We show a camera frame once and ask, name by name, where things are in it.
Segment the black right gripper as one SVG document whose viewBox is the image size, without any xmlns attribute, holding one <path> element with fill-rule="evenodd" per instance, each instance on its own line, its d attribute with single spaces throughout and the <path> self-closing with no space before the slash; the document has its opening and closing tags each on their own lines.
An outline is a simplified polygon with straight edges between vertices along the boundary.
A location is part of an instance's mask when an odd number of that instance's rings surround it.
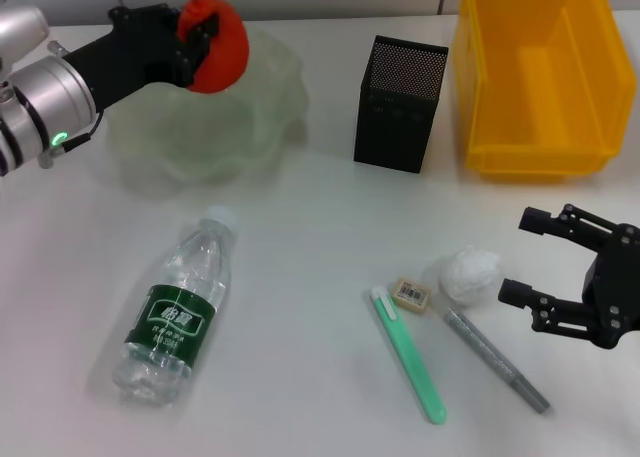
<svg viewBox="0 0 640 457">
<path fill-rule="evenodd" d="M 583 301 L 595 312 L 593 343 L 613 349 L 621 337 L 639 330 L 639 228 L 618 226 L 572 204 L 553 217 L 527 207 L 519 229 L 552 235 L 589 250 L 599 250 L 585 276 Z M 535 332 L 564 337 L 585 336 L 585 308 L 555 298 L 521 282 L 504 279 L 498 300 L 531 309 Z"/>
</svg>

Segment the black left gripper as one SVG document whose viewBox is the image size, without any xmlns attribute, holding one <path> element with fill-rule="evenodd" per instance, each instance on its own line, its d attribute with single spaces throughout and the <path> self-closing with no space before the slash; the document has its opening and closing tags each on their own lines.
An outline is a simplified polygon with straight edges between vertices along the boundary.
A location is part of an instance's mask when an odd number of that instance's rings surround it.
<svg viewBox="0 0 640 457">
<path fill-rule="evenodd" d="M 110 33 L 64 57 L 98 112 L 152 83 L 190 86 L 219 33 L 217 13 L 190 18 L 167 5 L 114 7 L 108 16 Z"/>
</svg>

